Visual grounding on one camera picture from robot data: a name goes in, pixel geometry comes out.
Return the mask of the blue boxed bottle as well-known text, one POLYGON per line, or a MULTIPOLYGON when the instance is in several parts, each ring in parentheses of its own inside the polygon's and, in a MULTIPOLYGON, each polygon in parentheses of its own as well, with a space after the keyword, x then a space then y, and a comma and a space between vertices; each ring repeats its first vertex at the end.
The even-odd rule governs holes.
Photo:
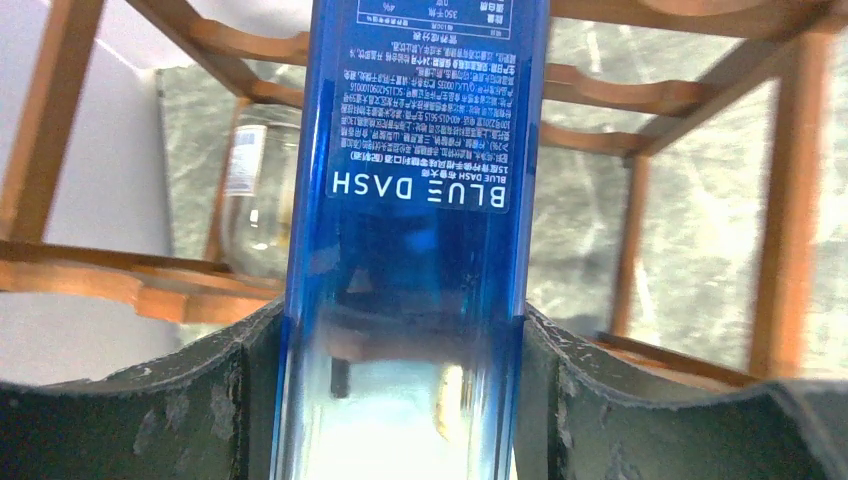
POLYGON ((274 479, 513 470, 546 1, 317 1, 274 479))

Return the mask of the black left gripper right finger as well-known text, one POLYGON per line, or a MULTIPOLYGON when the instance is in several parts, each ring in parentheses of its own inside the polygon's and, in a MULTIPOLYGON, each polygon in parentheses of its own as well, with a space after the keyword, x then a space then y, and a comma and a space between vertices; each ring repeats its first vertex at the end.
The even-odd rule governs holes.
POLYGON ((847 384, 713 393, 662 378, 526 310, 521 479, 843 479, 847 384))

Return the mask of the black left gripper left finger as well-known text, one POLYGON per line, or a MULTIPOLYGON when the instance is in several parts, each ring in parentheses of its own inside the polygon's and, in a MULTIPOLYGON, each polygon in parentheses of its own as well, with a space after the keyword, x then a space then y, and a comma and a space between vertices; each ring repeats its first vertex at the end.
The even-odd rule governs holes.
POLYGON ((5 479, 266 479, 283 303, 99 381, 1 386, 5 479))

